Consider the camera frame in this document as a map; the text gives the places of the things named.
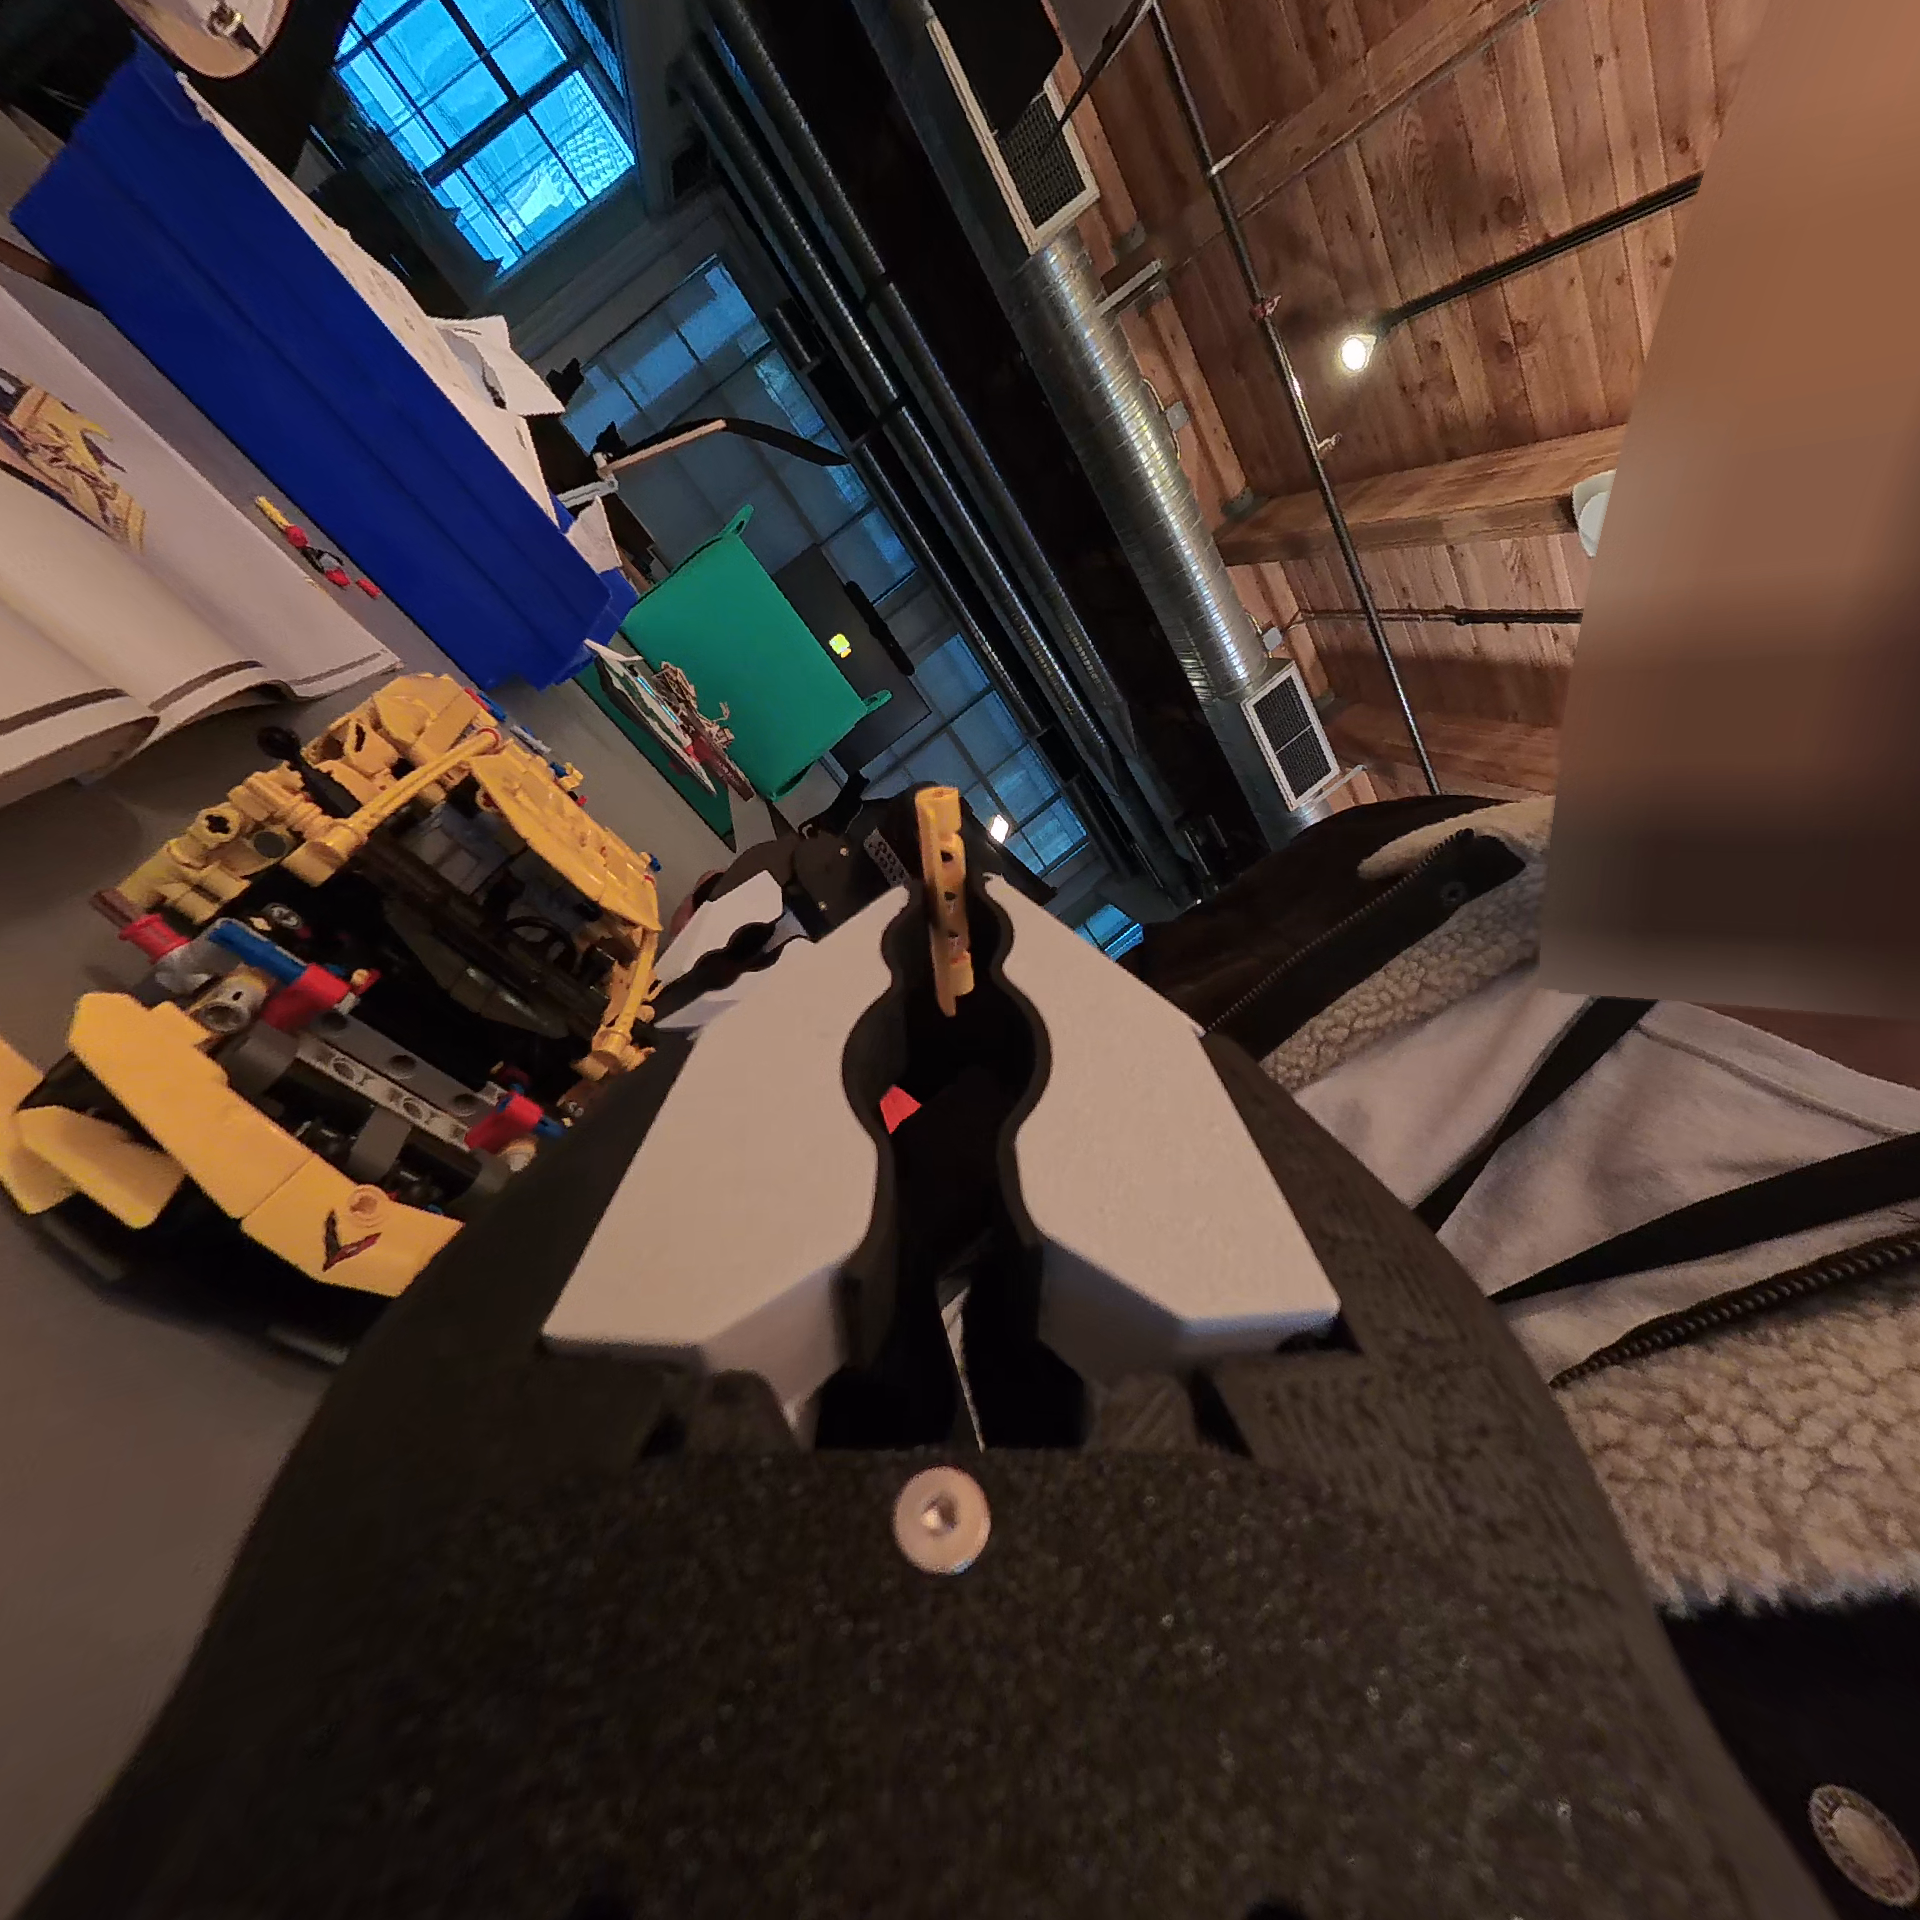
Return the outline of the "white instruction booklet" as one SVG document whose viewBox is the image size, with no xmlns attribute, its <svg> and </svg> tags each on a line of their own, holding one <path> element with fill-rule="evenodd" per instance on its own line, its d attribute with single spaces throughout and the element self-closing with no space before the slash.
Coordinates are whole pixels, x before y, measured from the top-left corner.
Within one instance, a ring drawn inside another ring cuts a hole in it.
<svg viewBox="0 0 1920 1920">
<path fill-rule="evenodd" d="M 2 804 L 208 713 L 394 674 L 330 586 L 2 278 Z"/>
</svg>

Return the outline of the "blue plastic bin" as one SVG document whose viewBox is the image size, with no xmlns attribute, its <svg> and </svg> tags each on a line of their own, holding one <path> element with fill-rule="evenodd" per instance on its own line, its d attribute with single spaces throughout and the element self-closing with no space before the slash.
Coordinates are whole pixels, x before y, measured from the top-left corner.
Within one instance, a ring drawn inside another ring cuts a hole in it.
<svg viewBox="0 0 1920 1920">
<path fill-rule="evenodd" d="M 610 589 L 522 421 L 156 52 L 113 72 L 18 225 L 472 682 L 584 671 Z"/>
</svg>

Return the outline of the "silver ventilation duct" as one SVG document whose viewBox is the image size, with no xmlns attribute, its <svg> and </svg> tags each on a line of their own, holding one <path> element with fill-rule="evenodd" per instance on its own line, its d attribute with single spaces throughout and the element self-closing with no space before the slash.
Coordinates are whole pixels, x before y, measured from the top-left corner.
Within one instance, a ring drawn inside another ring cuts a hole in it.
<svg viewBox="0 0 1920 1920">
<path fill-rule="evenodd" d="M 1012 317 L 1062 421 L 1164 648 L 1270 848 L 1299 833 L 1270 770 L 1249 698 L 1275 678 L 1256 620 L 1221 562 L 1198 495 L 1151 408 L 1135 351 L 1110 313 L 1076 226 L 1062 226 L 1009 282 Z"/>
</svg>

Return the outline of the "scattered small coloured bricks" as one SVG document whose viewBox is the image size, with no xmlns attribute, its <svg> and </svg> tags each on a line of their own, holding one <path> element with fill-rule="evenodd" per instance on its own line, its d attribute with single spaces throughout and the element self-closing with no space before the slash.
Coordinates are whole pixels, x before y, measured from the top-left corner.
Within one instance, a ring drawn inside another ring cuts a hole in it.
<svg viewBox="0 0 1920 1920">
<path fill-rule="evenodd" d="M 292 518 L 286 518 L 272 500 L 259 495 L 254 500 L 254 508 L 265 518 L 265 523 L 276 532 L 276 537 L 286 549 L 292 549 L 302 556 L 302 562 L 306 562 L 323 581 L 330 581 L 335 589 L 354 589 L 359 593 L 363 593 L 374 603 L 380 598 L 380 589 L 369 576 L 350 569 L 339 556 L 339 552 L 333 552 L 330 546 L 315 540 L 303 525 L 298 525 Z"/>
</svg>

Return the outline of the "yellow toy brick car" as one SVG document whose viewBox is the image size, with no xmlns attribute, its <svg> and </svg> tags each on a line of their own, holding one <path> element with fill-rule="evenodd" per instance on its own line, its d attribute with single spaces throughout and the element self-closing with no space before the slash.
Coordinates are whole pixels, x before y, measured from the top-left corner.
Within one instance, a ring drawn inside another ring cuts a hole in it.
<svg viewBox="0 0 1920 1920">
<path fill-rule="evenodd" d="M 377 687 L 95 902 L 146 971 L 2 1049 L 2 1201 L 119 1274 L 232 1257 L 371 1301 L 650 1059 L 655 860 L 447 677 Z"/>
</svg>

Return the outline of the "white shirt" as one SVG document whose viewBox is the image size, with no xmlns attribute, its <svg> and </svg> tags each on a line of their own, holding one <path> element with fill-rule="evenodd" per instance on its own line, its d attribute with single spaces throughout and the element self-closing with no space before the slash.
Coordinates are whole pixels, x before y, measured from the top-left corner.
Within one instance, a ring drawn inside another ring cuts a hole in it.
<svg viewBox="0 0 1920 1920">
<path fill-rule="evenodd" d="M 1486 1138 L 1586 999 L 1506 971 L 1364 1049 L 1302 1108 L 1414 1208 Z M 1742 1019 L 1658 1002 L 1549 1114 L 1509 1138 L 1437 1238 L 1495 1296 L 1664 1213 L 1800 1164 L 1917 1134 L 1917 1090 Z M 1917 1226 L 1888 1208 L 1709 1260 L 1503 1310 L 1554 1378 L 1642 1323 Z"/>
</svg>

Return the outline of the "dark wall screen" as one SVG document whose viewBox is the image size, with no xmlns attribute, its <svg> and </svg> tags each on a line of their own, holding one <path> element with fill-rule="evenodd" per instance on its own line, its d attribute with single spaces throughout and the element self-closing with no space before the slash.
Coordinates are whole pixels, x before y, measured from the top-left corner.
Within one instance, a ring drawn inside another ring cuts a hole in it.
<svg viewBox="0 0 1920 1920">
<path fill-rule="evenodd" d="M 856 687 L 868 691 L 868 682 L 880 685 L 886 677 L 913 682 L 907 648 L 871 596 L 837 573 L 827 549 L 806 549 L 782 564 L 775 586 Z"/>
</svg>

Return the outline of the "white air vent grille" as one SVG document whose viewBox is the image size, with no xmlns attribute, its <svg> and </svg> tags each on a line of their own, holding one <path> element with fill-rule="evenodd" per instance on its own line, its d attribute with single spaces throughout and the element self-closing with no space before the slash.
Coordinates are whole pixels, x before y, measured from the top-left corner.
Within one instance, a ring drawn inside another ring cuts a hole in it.
<svg viewBox="0 0 1920 1920">
<path fill-rule="evenodd" d="M 1099 201 L 1064 101 L 1043 69 L 1060 36 L 1043 3 L 930 3 L 925 40 L 995 178 L 1023 255 L 1036 255 Z"/>
<path fill-rule="evenodd" d="M 1317 804 L 1340 780 L 1340 762 L 1331 753 L 1310 685 L 1292 658 L 1275 665 L 1241 698 L 1241 718 L 1287 810 L 1299 811 Z"/>
</svg>

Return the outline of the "large paned window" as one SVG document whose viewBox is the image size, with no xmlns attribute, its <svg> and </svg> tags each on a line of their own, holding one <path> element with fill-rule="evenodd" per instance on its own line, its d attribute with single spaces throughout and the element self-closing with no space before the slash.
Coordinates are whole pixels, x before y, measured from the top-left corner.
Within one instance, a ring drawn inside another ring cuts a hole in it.
<svg viewBox="0 0 1920 1920">
<path fill-rule="evenodd" d="M 610 3 L 359 3 L 335 79 L 495 275 L 637 177 Z"/>
</svg>

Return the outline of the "small wooden model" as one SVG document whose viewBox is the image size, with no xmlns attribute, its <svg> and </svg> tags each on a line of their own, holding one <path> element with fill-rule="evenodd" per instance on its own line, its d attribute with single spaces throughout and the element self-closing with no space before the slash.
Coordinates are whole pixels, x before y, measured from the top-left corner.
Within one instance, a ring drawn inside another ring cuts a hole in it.
<svg viewBox="0 0 1920 1920">
<path fill-rule="evenodd" d="M 644 671 L 654 692 L 667 713 L 678 722 L 682 732 L 691 738 L 691 750 L 699 762 L 718 766 L 732 762 L 735 732 L 729 726 L 729 708 L 718 705 L 714 713 L 702 708 L 699 687 L 682 674 L 674 662 L 650 665 Z"/>
</svg>

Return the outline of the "green cutting mat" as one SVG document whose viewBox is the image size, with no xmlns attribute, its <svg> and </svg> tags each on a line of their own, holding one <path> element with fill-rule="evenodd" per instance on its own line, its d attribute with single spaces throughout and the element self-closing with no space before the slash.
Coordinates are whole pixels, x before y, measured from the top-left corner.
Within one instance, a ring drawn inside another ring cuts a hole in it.
<svg viewBox="0 0 1920 1920">
<path fill-rule="evenodd" d="M 709 766 L 694 756 L 691 738 L 644 678 L 648 668 L 644 658 L 626 648 L 590 641 L 580 687 L 587 691 L 594 705 L 674 786 L 674 792 L 694 806 L 697 817 L 732 848 L 732 800 L 753 800 L 755 786 L 735 762 Z"/>
</svg>

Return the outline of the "yellow connector brick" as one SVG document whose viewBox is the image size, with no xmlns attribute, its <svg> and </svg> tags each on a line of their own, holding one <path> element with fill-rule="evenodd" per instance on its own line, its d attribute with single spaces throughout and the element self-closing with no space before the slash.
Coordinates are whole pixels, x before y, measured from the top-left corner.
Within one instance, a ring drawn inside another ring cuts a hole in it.
<svg viewBox="0 0 1920 1920">
<path fill-rule="evenodd" d="M 972 919 L 966 902 L 964 800 L 951 785 L 914 792 L 922 902 L 932 952 L 932 992 L 942 1016 L 954 1016 L 975 992 Z"/>
</svg>

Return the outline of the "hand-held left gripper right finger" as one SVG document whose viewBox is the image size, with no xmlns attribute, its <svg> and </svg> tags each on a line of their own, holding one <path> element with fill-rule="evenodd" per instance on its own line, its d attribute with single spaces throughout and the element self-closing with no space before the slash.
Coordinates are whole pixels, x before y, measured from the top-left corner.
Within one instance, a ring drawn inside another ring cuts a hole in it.
<svg viewBox="0 0 1920 1920">
<path fill-rule="evenodd" d="M 1096 1388 L 1339 1320 L 1201 1029 L 1003 878 L 969 885 L 969 1416 L 1074 1449 Z"/>
</svg>

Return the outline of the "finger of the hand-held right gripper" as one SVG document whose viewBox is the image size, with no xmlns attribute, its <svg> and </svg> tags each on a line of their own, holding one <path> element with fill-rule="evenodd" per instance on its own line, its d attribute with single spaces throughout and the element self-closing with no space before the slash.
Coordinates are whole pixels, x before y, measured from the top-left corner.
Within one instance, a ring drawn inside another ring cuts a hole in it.
<svg viewBox="0 0 1920 1920">
<path fill-rule="evenodd" d="M 726 949 L 741 931 L 749 935 L 749 949 L 763 944 L 766 929 L 785 917 L 785 888 L 775 874 L 749 874 L 745 882 L 691 911 L 687 922 L 660 952 L 655 975 L 678 979 L 694 971 L 708 953 Z"/>
<path fill-rule="evenodd" d="M 786 952 L 810 952 L 812 939 L 729 939 L 702 949 L 655 998 L 655 1037 L 699 1034 L 729 1013 L 782 966 Z"/>
</svg>

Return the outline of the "wooden board with instruction sheet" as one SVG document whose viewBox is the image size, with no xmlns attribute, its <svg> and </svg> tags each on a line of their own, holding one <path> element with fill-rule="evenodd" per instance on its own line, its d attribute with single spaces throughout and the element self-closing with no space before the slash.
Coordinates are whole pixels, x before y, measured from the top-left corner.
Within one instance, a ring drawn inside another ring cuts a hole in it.
<svg viewBox="0 0 1920 1920">
<path fill-rule="evenodd" d="M 117 3 L 188 73 L 231 82 L 272 49 L 292 3 Z"/>
</svg>

